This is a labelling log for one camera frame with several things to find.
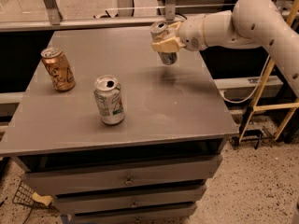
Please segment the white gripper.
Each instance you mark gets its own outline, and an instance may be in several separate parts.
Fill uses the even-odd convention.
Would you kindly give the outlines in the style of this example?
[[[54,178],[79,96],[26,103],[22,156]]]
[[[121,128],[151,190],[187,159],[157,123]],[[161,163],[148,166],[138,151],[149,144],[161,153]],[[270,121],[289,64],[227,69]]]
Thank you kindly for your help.
[[[204,39],[205,14],[189,17],[186,21],[177,21],[168,26],[168,33],[174,35],[166,40],[153,42],[151,47],[157,52],[179,52],[181,48],[189,51],[206,49]]]

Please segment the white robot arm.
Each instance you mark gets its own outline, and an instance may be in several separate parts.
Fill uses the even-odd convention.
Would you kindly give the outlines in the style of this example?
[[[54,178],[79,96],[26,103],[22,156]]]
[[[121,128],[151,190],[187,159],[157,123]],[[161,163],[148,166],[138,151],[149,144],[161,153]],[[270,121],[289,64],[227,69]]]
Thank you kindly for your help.
[[[299,96],[299,34],[271,0],[238,0],[233,10],[199,14],[171,25],[158,21],[152,29],[158,33],[151,43],[157,52],[262,47]]]

